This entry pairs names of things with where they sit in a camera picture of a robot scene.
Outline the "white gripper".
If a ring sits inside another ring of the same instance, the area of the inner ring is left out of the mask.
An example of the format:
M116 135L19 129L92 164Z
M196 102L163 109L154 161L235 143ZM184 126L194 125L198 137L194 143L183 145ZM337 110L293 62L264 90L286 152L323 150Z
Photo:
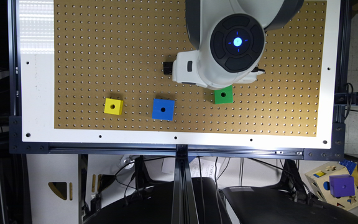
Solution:
M243 72L228 72L212 56L199 50L180 52L174 62L163 63L163 74L177 83L201 87L227 87L235 83L252 83L263 74L255 63Z

